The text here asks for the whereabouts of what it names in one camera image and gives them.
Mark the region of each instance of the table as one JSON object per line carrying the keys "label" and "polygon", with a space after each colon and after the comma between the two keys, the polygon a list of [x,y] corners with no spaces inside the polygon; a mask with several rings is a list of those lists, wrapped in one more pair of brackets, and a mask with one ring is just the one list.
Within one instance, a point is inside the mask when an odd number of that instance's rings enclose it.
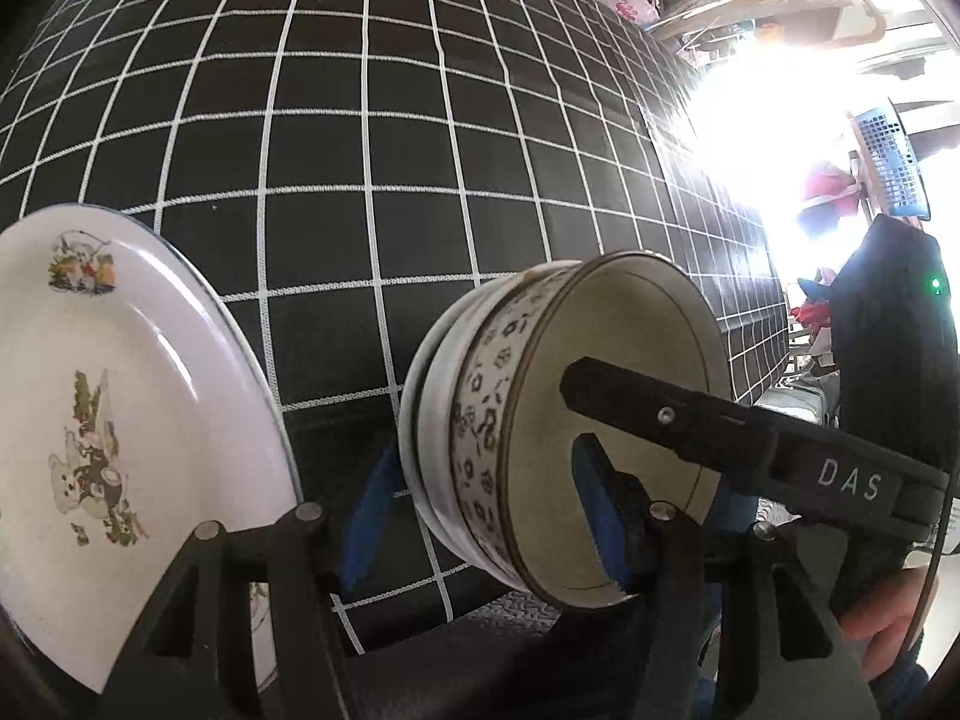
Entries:
{"label": "table", "polygon": [[[56,0],[0,100],[0,228],[77,201],[171,242],[342,517],[419,340],[499,274],[657,251],[709,300],[737,399],[776,381],[784,298],[757,212],[698,164],[696,82],[591,0]],[[363,652],[503,591],[400,496],[336,608]]]}

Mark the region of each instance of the blue basket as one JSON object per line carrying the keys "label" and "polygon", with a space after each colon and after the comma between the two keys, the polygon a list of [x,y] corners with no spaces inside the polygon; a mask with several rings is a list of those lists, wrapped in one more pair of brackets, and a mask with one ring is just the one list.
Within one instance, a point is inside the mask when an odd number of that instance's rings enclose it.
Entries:
{"label": "blue basket", "polygon": [[878,189],[886,197],[890,215],[930,221],[917,156],[893,103],[860,114],[856,123],[880,177]]}

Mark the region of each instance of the oval plate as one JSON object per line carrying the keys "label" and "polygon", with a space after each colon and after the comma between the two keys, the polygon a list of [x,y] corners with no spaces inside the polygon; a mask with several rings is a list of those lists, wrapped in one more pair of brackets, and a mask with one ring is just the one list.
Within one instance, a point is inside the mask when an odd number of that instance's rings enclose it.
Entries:
{"label": "oval plate", "polygon": [[[100,691],[192,529],[276,521],[301,498],[296,466],[229,312],[137,221],[59,205],[8,228],[0,309],[0,603]],[[264,591],[260,685],[275,671]]]}

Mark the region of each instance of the silver screw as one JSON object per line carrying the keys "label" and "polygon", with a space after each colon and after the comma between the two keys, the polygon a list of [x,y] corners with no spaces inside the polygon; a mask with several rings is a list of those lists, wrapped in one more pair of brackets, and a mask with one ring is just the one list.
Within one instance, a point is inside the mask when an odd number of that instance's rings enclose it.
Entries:
{"label": "silver screw", "polygon": [[300,522],[313,522],[323,516],[323,507],[319,503],[307,501],[296,507],[296,519]]}
{"label": "silver screw", "polygon": [[660,522],[669,522],[677,516],[677,507],[667,501],[654,501],[650,504],[650,517]]}
{"label": "silver screw", "polygon": [[219,532],[219,522],[208,519],[206,522],[200,522],[200,525],[194,528],[193,535],[200,541],[210,541],[211,538],[217,538]]}
{"label": "silver screw", "polygon": [[776,538],[776,526],[769,522],[755,522],[754,536],[761,541],[774,541]]}

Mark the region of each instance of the black cable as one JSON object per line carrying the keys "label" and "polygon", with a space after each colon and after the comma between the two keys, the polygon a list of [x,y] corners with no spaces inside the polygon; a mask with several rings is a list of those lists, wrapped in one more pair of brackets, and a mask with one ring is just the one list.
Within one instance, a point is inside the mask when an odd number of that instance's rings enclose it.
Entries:
{"label": "black cable", "polygon": [[926,612],[926,605],[930,599],[930,593],[933,591],[933,581],[937,577],[937,569],[940,567],[940,557],[944,554],[944,542],[947,540],[947,529],[950,524],[950,513],[953,509],[953,491],[957,484],[957,467],[960,464],[957,461],[953,463],[953,469],[950,471],[950,480],[947,483],[947,489],[944,491],[944,504],[940,509],[940,521],[937,523],[937,536],[933,541],[933,553],[930,556],[930,564],[926,569],[926,577],[923,579],[923,588],[920,590],[920,599],[917,601],[917,608],[913,610],[913,617],[910,618],[910,627],[907,628],[904,642],[901,643],[901,649],[896,654],[896,662],[899,664],[912,646],[914,637],[920,629],[920,620]]}

